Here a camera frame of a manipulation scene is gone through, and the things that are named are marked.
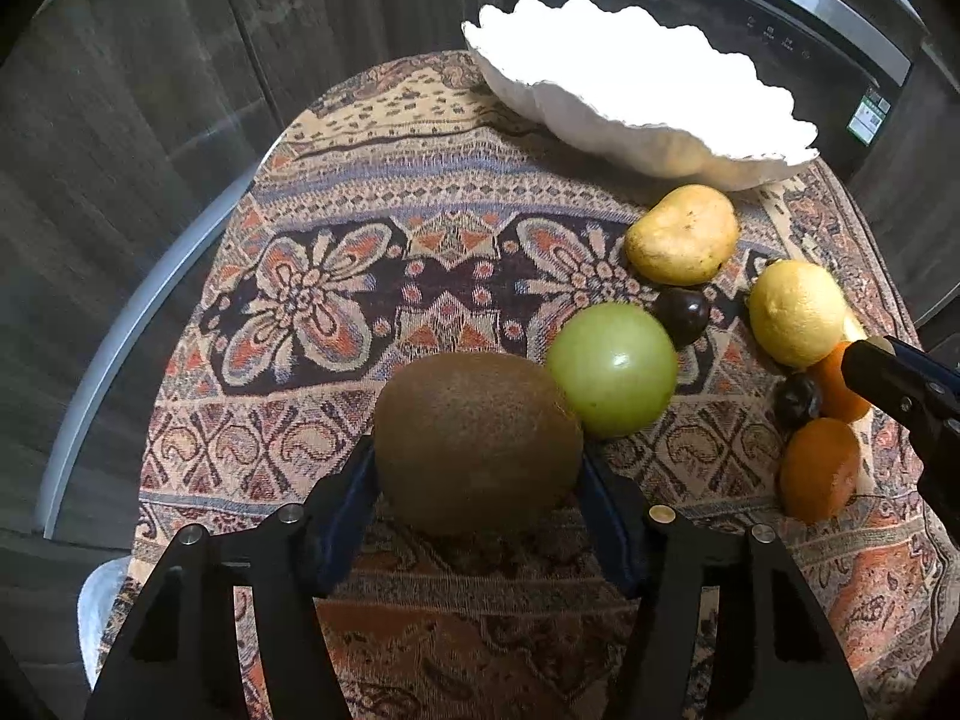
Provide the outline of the yellow lemon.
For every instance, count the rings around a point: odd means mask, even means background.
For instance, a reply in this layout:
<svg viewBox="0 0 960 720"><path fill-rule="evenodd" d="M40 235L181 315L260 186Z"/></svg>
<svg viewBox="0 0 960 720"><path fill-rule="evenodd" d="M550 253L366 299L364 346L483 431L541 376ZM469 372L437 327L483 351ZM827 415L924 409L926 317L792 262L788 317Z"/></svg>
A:
<svg viewBox="0 0 960 720"><path fill-rule="evenodd" d="M747 299L755 340L782 366L805 369L835 349L848 304L822 266L778 260L760 273Z"/></svg>

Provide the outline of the green apple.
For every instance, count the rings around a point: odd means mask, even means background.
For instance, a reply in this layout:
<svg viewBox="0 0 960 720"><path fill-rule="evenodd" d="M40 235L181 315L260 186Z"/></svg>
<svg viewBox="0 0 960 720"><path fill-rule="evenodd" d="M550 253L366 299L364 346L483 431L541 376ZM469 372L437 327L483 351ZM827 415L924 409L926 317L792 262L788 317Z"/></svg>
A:
<svg viewBox="0 0 960 720"><path fill-rule="evenodd" d="M584 429L616 439L639 433L667 410L679 356L647 310L604 302L579 310L563 325L545 367Z"/></svg>

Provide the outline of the small banana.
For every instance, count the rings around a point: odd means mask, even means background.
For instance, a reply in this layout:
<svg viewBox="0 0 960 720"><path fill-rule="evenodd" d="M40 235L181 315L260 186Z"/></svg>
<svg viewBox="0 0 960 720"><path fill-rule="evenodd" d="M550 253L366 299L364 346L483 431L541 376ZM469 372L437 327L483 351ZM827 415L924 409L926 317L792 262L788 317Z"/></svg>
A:
<svg viewBox="0 0 960 720"><path fill-rule="evenodd" d="M869 338L869 333L866 332L866 328L862 327L861 320L857 318L856 312L848 307L846 314L844 314L841 339L846 343L854 343L855 341L867 340L867 338Z"/></svg>

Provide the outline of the dark plum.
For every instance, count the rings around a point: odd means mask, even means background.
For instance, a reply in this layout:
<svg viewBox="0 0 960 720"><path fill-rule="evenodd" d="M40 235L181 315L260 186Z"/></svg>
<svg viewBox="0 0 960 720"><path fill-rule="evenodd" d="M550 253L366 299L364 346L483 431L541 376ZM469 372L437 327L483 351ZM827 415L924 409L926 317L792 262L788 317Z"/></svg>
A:
<svg viewBox="0 0 960 720"><path fill-rule="evenodd" d="M665 288L651 304L651 314L675 349L686 348L703 335L711 310L713 303L699 289Z"/></svg>
<svg viewBox="0 0 960 720"><path fill-rule="evenodd" d="M773 394L773 415L779 426L795 433L820 416L822 392L805 372L794 372L782 379Z"/></svg>

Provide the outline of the patterned paisley tablecloth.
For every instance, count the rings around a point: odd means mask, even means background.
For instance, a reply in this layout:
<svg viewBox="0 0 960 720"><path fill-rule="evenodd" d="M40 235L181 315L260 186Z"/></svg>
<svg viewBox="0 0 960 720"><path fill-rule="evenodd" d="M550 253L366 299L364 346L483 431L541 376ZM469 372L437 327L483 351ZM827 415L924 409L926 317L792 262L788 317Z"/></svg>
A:
<svg viewBox="0 0 960 720"><path fill-rule="evenodd" d="M342 465L398 366L454 351L540 359L602 301L649 304L623 253L661 189L506 109L464 52L370 68L306 107L231 216L146 431L122 622L187 523L254 527ZM775 502L778 369L745 296L773 260L825 266L869 335L916 337L864 216L827 166L736 197L736 253L669 411L608 447L652 500L703 525L768 523L889 718L949 632L958 554L882 413L856 427L856 497L818 525ZM596 718L635 610L558 509L514 535L428 538L379 511L319 608L358 718Z"/></svg>

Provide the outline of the orange tangerine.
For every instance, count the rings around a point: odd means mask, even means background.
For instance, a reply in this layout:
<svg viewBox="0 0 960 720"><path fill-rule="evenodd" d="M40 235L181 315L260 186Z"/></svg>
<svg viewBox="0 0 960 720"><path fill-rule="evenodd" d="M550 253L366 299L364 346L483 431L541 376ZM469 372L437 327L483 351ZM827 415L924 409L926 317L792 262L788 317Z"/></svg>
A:
<svg viewBox="0 0 960 720"><path fill-rule="evenodd" d="M820 392L820 414L825 418L853 424L871 411L871 404L855 394L844 382L841 363L849 341L840 341L825 358L809 367L805 374Z"/></svg>
<svg viewBox="0 0 960 720"><path fill-rule="evenodd" d="M818 418L789 439L778 473L782 510L800 522L838 514L856 489L861 445L846 422Z"/></svg>

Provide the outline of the yellow mango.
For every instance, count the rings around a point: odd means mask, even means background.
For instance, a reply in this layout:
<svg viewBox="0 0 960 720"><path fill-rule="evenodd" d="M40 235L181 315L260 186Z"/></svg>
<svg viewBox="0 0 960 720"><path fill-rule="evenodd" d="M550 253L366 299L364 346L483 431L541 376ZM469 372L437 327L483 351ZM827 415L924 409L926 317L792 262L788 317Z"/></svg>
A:
<svg viewBox="0 0 960 720"><path fill-rule="evenodd" d="M736 210L724 193L706 185L682 185L664 195L625 234L631 265L654 283L708 283L736 252Z"/></svg>

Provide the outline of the brown kiwi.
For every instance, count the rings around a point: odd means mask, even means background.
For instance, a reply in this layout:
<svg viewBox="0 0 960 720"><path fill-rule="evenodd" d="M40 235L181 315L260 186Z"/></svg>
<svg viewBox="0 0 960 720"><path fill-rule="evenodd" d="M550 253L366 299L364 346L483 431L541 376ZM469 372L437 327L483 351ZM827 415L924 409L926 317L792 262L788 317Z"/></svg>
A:
<svg viewBox="0 0 960 720"><path fill-rule="evenodd" d="M382 494L430 535L526 525L571 491L581 423L542 366L505 353L444 353L402 367L373 415Z"/></svg>

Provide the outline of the white scalloped fruit bowl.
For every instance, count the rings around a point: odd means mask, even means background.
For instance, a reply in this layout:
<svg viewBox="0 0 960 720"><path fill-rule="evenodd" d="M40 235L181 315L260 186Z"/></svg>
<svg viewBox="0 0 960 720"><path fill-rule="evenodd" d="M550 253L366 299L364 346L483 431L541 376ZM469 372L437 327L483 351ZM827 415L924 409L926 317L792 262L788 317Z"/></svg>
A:
<svg viewBox="0 0 960 720"><path fill-rule="evenodd" d="M645 176L724 192L794 176L817 159L815 124L750 57L644 8L519 0L460 27L501 103L584 153Z"/></svg>

